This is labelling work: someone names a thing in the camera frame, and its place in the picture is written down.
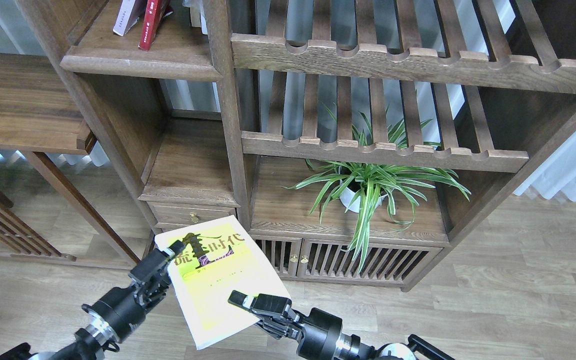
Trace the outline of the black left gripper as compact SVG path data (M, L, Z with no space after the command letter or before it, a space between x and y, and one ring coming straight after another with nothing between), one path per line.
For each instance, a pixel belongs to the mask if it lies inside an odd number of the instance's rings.
M100 346L121 344L166 297L169 263L185 247L176 240L164 250L154 249L129 272L133 282L130 286L113 287L93 305L81 306L91 316L86 331Z

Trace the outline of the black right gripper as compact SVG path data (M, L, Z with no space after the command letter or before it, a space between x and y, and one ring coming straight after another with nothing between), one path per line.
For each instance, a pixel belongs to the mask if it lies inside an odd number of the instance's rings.
M288 297L260 293L258 296L232 291L228 303L259 318L257 326L270 337L298 342L297 355L307 360L333 360L343 321L316 307L304 316L291 309Z

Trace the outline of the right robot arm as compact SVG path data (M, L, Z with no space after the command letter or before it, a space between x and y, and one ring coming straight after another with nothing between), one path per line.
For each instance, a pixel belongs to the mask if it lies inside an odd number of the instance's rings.
M297 355L307 360L416 360L415 352L430 360L452 358L414 333L407 338L407 344L369 346L358 335L343 333L340 317L316 307L305 316L291 307L292 301L287 297L232 291L228 302L258 317L256 326L270 336L297 341Z

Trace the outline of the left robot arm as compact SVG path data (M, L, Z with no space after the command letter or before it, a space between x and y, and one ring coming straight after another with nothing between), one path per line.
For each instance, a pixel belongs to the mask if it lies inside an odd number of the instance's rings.
M105 351L117 353L125 341L144 323L146 316L166 296L171 285L169 263L183 252L185 244L176 240L163 250L154 249L131 271L128 287L113 287L93 305L81 308L90 323L79 328L74 342L58 351L31 352L23 342L0 355L0 360L103 360Z

